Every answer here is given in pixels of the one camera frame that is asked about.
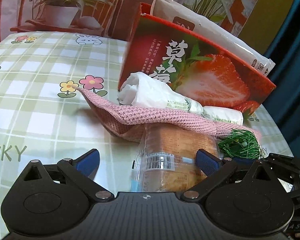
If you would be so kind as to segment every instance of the pink knitted cloth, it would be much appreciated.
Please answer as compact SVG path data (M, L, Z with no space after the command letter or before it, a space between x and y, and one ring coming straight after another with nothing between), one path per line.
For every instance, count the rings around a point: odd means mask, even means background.
M128 141L139 142L147 123L171 123L185 130L208 134L218 139L227 137L231 129L246 129L260 142L258 130L242 125L215 122L182 110L119 106L83 88L76 88L87 100L102 125L115 135Z

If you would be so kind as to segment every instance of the plaid tablecloth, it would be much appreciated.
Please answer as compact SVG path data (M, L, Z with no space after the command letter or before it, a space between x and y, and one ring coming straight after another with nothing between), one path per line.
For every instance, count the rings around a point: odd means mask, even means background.
M77 84L117 100L126 42L73 33L17 33L0 43L0 205L30 160L56 163L92 148L95 181L116 194L130 190L138 144L111 136L91 114ZM246 125L259 129L267 152L292 153L261 106ZM0 215L0 239L7 229Z

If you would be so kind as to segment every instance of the bunny print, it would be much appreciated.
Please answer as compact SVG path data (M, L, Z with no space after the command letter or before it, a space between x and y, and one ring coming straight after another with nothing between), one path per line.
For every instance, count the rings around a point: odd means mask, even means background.
M76 34L78 37L76 42L80 45L86 45L86 44L93 44L93 45L100 45L102 41L98 38L99 36L88 36L84 34Z

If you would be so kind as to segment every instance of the white flower pot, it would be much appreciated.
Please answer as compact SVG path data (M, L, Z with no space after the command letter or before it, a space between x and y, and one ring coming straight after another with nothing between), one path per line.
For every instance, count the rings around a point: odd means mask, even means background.
M78 7L46 5L44 7L46 24L50 26L68 28L78 10Z

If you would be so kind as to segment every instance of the blue curtain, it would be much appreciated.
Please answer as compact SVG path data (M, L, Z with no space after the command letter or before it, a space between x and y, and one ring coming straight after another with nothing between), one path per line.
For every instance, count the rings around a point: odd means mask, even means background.
M290 11L265 56L276 66L270 80L277 88L264 102L292 153L300 157L300 0Z

